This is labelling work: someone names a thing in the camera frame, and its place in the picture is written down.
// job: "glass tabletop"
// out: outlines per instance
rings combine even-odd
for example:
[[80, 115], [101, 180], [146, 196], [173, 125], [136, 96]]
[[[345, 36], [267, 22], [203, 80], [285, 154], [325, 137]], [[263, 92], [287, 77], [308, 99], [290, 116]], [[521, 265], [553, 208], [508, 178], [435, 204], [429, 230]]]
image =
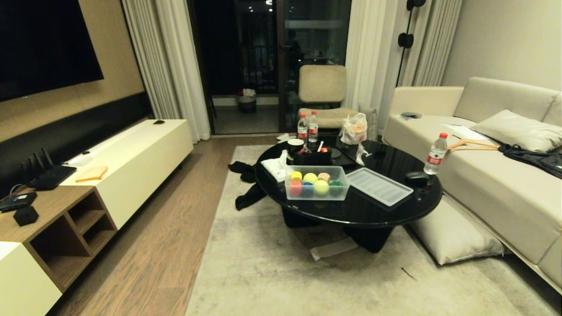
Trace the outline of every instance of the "glass tabletop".
[[[320, 138], [329, 147], [336, 146], [336, 138]], [[430, 176], [424, 187], [416, 187], [405, 181], [405, 175], [411, 171], [422, 171], [423, 162], [415, 157], [379, 142], [365, 141], [365, 150], [370, 153], [363, 156], [365, 167], [402, 183], [414, 190], [412, 194], [393, 206], [386, 206], [372, 197], [350, 187], [344, 201], [302, 201], [287, 200], [284, 183], [277, 183], [261, 161], [278, 158], [287, 143], [277, 144], [266, 150], [256, 164], [256, 179], [260, 187], [282, 207], [311, 219], [341, 223], [349, 227], [384, 228], [403, 225], [420, 219], [439, 204], [442, 195], [441, 184], [435, 176]], [[357, 146], [337, 146], [348, 158], [354, 157]], [[346, 174], [359, 165], [344, 168]]]

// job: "cup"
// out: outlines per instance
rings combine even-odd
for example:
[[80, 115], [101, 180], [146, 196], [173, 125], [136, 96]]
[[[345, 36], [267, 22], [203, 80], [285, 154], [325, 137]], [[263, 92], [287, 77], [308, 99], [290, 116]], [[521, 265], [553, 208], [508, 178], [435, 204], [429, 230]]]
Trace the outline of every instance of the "cup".
[[289, 139], [287, 141], [287, 152], [289, 155], [293, 156], [299, 152], [305, 145], [302, 139]]

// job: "clear plastic tray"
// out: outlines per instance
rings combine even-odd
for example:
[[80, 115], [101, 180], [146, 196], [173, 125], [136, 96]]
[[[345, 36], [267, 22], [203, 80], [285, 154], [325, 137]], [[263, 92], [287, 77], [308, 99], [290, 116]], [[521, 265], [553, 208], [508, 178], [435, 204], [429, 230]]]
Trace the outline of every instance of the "clear plastic tray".
[[[340, 166], [287, 166], [287, 176], [285, 178], [285, 192], [287, 200], [324, 200], [324, 201], [343, 201], [346, 199], [347, 190], [350, 188], [346, 174]], [[341, 186], [329, 186], [328, 191], [319, 194], [314, 186], [292, 186], [291, 173], [299, 171], [303, 177], [307, 173], [327, 173], [330, 175], [330, 181], [340, 181]]]
[[412, 188], [368, 168], [361, 168], [348, 173], [347, 180], [354, 188], [386, 206], [396, 204], [414, 191]]

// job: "area rug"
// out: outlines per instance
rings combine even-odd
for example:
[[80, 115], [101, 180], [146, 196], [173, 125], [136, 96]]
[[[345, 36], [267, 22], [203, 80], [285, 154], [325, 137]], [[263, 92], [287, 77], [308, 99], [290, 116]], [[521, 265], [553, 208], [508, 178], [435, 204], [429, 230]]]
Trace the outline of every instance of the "area rug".
[[[239, 146], [233, 161], [253, 164], [267, 148]], [[441, 267], [404, 227], [377, 254], [359, 247], [314, 261], [309, 249], [345, 238], [341, 227], [287, 228], [268, 197], [236, 211], [251, 187], [239, 176], [226, 178], [186, 315], [560, 313], [560, 296], [515, 256]]]

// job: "television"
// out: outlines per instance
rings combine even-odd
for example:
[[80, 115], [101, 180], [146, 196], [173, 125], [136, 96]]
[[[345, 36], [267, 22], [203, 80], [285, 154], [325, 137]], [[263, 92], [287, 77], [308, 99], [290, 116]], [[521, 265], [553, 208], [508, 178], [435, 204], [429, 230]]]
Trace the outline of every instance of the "television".
[[0, 0], [0, 101], [100, 79], [78, 0]]

